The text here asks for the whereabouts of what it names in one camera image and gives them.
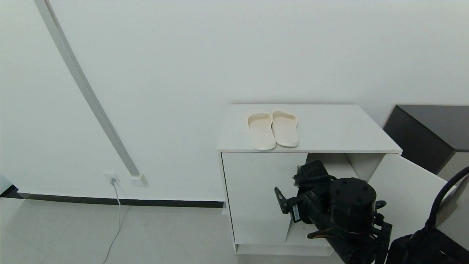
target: table top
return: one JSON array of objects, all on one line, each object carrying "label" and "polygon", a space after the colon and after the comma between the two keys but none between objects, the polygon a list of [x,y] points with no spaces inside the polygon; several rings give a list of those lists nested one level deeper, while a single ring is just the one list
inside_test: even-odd
[{"label": "table top", "polygon": [[397,105],[456,151],[469,152],[469,106]]},{"label": "table top", "polygon": [[252,146],[247,119],[259,112],[282,110],[298,118],[299,145],[262,152],[402,153],[402,149],[358,105],[229,105],[218,144],[220,152],[259,152]]}]

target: cabinet door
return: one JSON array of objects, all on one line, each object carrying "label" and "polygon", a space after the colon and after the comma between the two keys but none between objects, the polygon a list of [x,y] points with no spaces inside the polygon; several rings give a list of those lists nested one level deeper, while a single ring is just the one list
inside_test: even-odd
[{"label": "cabinet door", "polygon": [[386,154],[368,183],[377,200],[387,205],[379,209],[393,225],[391,241],[421,229],[446,181],[398,154]]},{"label": "cabinet door", "polygon": [[236,244],[283,244],[290,215],[282,214],[274,193],[286,198],[298,189],[292,176],[307,153],[222,153]]}]

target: wall outlet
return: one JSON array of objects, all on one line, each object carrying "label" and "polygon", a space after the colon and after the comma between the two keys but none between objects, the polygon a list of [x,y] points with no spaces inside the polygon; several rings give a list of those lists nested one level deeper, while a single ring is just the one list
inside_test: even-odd
[{"label": "wall outlet", "polygon": [[130,184],[135,187],[147,187],[148,182],[145,179],[145,176],[143,174],[140,174],[138,176],[130,176],[129,178]]},{"label": "wall outlet", "polygon": [[108,183],[111,183],[112,178],[116,178],[116,182],[120,182],[119,178],[117,177],[115,173],[103,172],[103,176],[106,178]]}]

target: black baseboard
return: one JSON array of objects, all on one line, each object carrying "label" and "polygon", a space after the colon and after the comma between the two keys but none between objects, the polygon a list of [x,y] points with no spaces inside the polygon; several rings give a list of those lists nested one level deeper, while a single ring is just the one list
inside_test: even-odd
[{"label": "black baseboard", "polygon": [[15,198],[15,199],[24,199],[18,194],[18,188],[16,186],[12,185],[8,189],[6,189],[2,194],[0,194],[0,197],[7,197],[7,198]]},{"label": "black baseboard", "polygon": [[[52,202],[73,202],[90,204],[110,204],[116,205],[117,200],[112,198],[90,198],[90,197],[71,197],[55,196],[44,194],[25,194],[18,193],[24,199],[42,200]],[[122,205],[130,206],[170,206],[170,207],[203,207],[203,208],[223,208],[223,202],[217,201],[173,201],[173,200],[133,200],[119,199]]]}]

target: white cabinet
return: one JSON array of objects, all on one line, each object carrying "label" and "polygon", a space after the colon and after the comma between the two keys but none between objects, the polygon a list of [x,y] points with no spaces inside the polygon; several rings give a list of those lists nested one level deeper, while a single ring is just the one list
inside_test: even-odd
[{"label": "white cabinet", "polygon": [[[250,141],[247,117],[276,109],[298,117],[300,144],[257,151]],[[333,252],[326,240],[306,238],[317,230],[314,225],[293,224],[289,215],[281,213],[273,191],[277,186],[287,198],[296,195],[292,176],[308,154],[338,178],[369,180],[378,199],[387,201],[380,212],[394,225],[392,239],[423,226],[433,198],[445,184],[400,157],[399,146],[357,105],[230,105],[218,151],[237,254],[329,256]]]}]

